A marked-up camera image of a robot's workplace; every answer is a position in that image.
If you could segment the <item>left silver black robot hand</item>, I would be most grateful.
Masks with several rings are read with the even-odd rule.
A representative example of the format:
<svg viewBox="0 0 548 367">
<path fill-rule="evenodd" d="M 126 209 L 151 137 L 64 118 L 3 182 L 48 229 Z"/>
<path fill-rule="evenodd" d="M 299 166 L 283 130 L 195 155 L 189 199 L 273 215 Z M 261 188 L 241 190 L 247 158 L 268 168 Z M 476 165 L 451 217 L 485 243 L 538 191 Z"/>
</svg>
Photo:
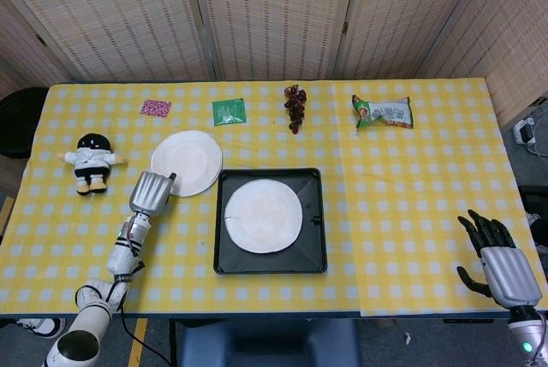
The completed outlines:
<svg viewBox="0 0 548 367">
<path fill-rule="evenodd" d="M 160 215 L 167 204 L 175 179 L 174 172 L 169 176 L 163 176 L 143 171 L 130 196 L 129 209 L 133 213 L 149 217 Z"/>
</svg>

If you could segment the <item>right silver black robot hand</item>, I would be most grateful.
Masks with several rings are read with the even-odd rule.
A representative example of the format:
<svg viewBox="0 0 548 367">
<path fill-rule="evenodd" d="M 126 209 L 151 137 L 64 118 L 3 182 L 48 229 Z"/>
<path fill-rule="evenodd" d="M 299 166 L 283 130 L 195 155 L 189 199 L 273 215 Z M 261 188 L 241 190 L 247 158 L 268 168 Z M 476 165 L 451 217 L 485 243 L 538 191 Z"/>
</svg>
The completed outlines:
<svg viewBox="0 0 548 367">
<path fill-rule="evenodd" d="M 505 225 L 474 210 L 457 220 L 466 230 L 485 275 L 485 282 L 480 283 L 458 266 L 456 271 L 462 283 L 507 310 L 537 305 L 542 298 L 539 284 Z"/>
</svg>

